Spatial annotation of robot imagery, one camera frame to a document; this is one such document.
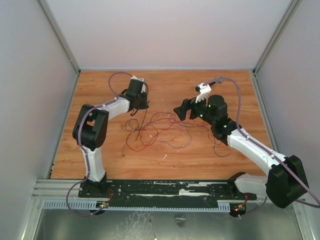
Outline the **black zip tie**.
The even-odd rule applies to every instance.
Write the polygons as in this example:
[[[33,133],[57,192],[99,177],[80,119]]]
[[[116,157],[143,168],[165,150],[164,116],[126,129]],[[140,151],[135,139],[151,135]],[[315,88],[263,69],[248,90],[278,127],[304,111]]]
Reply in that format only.
[[[142,127],[144,125],[144,122],[145,122],[145,119],[146,119],[147,112],[148,112],[148,108],[145,109],[145,112],[144,112],[144,115],[143,115],[143,118],[142,118],[142,122],[140,124],[140,127],[138,128],[138,133],[136,135],[135,142],[138,140],[138,137],[140,135],[141,129],[142,129]]]

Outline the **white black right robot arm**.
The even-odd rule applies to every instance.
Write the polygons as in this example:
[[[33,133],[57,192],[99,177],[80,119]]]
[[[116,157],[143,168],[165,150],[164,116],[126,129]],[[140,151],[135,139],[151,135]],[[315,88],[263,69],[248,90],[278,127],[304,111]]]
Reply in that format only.
[[[244,128],[228,116],[228,105],[221,95],[207,100],[184,99],[173,111],[184,121],[190,111],[190,119],[200,118],[211,126],[213,136],[227,146],[239,151],[254,162],[265,176],[239,172],[232,176],[227,194],[239,199],[243,194],[268,197],[279,208],[286,208],[307,193],[308,181],[302,161],[278,153],[253,138]]]

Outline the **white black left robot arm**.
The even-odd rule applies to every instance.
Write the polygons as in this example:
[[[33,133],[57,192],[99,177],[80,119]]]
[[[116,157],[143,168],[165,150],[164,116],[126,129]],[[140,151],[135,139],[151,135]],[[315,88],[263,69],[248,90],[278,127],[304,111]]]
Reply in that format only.
[[[143,78],[132,76],[127,89],[114,99],[100,105],[84,104],[74,125],[72,136],[79,145],[85,163],[82,188],[88,188],[96,197],[108,190],[107,173],[103,167],[102,146],[107,137],[109,120],[128,113],[146,110],[148,85]]]

